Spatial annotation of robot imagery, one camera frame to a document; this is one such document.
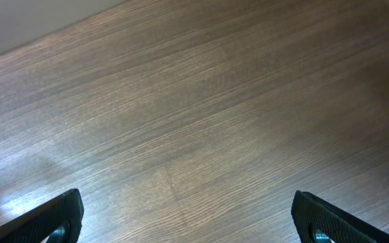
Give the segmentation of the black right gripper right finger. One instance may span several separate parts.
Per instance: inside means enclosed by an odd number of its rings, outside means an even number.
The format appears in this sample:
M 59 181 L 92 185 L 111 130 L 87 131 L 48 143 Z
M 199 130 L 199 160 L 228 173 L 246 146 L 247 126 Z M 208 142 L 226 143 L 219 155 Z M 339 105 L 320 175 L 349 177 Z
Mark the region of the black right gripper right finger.
M 389 243 L 386 232 L 310 192 L 295 192 L 291 215 L 304 243 Z

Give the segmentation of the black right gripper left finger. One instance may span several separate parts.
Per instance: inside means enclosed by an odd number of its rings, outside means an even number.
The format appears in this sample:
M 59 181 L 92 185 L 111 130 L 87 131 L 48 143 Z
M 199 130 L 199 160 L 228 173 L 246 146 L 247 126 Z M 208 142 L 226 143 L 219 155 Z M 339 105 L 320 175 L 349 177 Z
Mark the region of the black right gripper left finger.
M 0 226 L 0 243 L 77 243 L 83 215 L 80 191 L 70 189 Z

